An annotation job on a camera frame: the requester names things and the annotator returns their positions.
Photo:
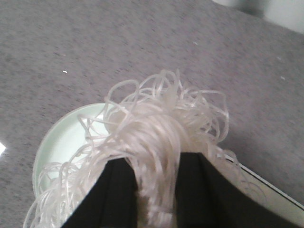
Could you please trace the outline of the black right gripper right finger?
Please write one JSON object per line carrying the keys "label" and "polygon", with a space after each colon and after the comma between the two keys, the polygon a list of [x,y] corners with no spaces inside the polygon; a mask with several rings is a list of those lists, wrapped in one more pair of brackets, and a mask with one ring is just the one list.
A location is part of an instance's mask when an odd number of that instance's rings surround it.
{"label": "black right gripper right finger", "polygon": [[175,197],[179,228],[302,228],[239,190],[200,153],[180,156]]}

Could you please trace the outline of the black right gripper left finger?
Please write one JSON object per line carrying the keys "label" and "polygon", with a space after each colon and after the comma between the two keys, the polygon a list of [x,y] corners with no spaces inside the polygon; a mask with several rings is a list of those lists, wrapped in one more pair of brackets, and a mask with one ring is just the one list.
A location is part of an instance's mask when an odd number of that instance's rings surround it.
{"label": "black right gripper left finger", "polygon": [[125,159],[109,161],[63,228],[136,228],[137,184]]}

